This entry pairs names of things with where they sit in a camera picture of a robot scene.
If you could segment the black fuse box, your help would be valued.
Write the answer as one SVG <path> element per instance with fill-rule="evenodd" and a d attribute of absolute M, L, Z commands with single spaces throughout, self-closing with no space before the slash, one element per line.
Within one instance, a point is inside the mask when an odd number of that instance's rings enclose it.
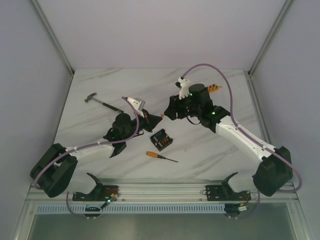
<path fill-rule="evenodd" d="M 162 128 L 150 137 L 151 143 L 158 151 L 162 151 L 173 143 L 173 139 L 169 137 L 166 131 Z"/>

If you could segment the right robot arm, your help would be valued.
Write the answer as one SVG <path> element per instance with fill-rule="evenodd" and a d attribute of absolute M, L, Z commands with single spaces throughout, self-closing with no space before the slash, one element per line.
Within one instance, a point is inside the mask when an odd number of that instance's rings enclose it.
<path fill-rule="evenodd" d="M 221 187 L 223 197 L 232 200 L 240 192 L 252 190 L 271 197 L 292 179 L 291 154 L 287 148 L 275 148 L 242 129 L 228 110 L 213 103 L 208 88 L 202 83 L 179 79 L 176 86 L 179 94 L 170 97 L 165 116 L 172 121 L 197 118 L 203 127 L 234 144 L 256 168 L 255 173 L 235 172 L 226 177 Z"/>

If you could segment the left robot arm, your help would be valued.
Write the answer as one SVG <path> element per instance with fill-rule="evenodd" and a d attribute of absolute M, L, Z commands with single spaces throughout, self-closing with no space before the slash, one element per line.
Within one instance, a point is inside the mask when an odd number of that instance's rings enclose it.
<path fill-rule="evenodd" d="M 103 193 L 102 183 L 85 167 L 119 155 L 127 146 L 126 139 L 138 136 L 140 131 L 150 133 L 162 121 L 162 117 L 146 110 L 142 113 L 135 119 L 120 113 L 106 135 L 86 148 L 63 147 L 59 143 L 51 145 L 30 171 L 35 186 L 50 198 L 68 191 L 82 193 L 90 201 L 99 200 Z"/>

